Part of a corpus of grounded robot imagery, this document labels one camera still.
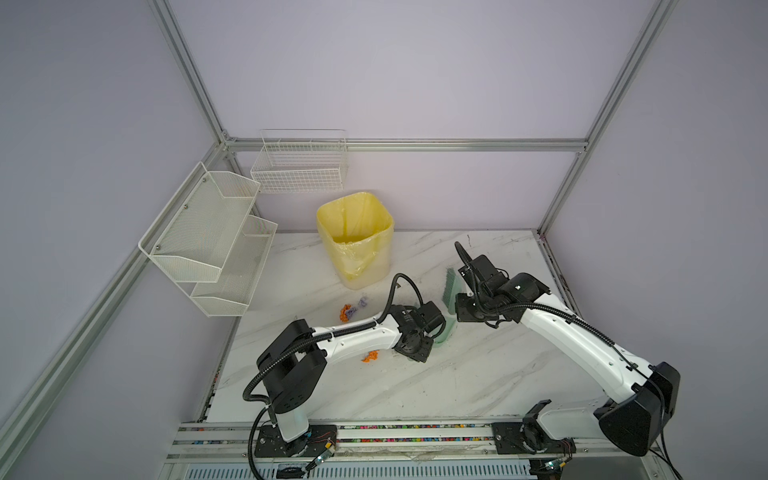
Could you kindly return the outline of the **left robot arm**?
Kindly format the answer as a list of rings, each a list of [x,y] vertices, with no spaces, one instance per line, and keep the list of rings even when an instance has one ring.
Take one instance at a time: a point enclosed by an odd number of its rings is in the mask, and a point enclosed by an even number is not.
[[[415,282],[403,273],[394,275],[382,311],[372,317],[333,327],[312,327],[306,320],[291,322],[259,356],[258,372],[246,384],[242,399],[264,405],[247,440],[247,460],[256,479],[256,442],[278,435],[278,447],[288,457],[298,456],[311,444],[322,450],[302,467],[283,470],[290,478],[307,476],[336,450],[338,429],[321,426],[312,431],[302,406],[312,396],[327,366],[378,350],[393,350],[416,362],[427,361],[435,339],[447,320],[432,301],[426,302]]]

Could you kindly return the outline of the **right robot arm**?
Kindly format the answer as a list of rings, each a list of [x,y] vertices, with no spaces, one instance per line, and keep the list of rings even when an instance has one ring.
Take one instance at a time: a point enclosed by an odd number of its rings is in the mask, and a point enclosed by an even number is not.
[[[595,403],[557,406],[545,399],[523,417],[515,439],[521,449],[544,453],[556,442],[604,438],[619,450],[646,455],[660,440],[676,409],[681,375],[627,351],[570,310],[529,273],[509,276],[486,256],[471,257],[454,244],[459,274],[469,287],[457,295],[457,319],[498,328],[513,322],[557,347],[601,388]]]

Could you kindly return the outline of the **green hand brush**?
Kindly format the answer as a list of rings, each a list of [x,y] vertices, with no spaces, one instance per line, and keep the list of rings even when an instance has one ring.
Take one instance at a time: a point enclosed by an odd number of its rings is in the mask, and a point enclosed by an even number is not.
[[[462,279],[454,268],[446,270],[442,301],[450,315],[456,315],[456,296],[463,292]]]

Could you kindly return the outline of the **green plastic dustpan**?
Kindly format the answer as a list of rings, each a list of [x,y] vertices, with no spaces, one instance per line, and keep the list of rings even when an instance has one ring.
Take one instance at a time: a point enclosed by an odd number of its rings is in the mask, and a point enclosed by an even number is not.
[[[449,316],[446,319],[445,328],[442,330],[442,332],[435,337],[433,345],[435,347],[441,346],[447,342],[448,339],[451,338],[453,335],[455,329],[456,329],[457,320],[453,316]]]

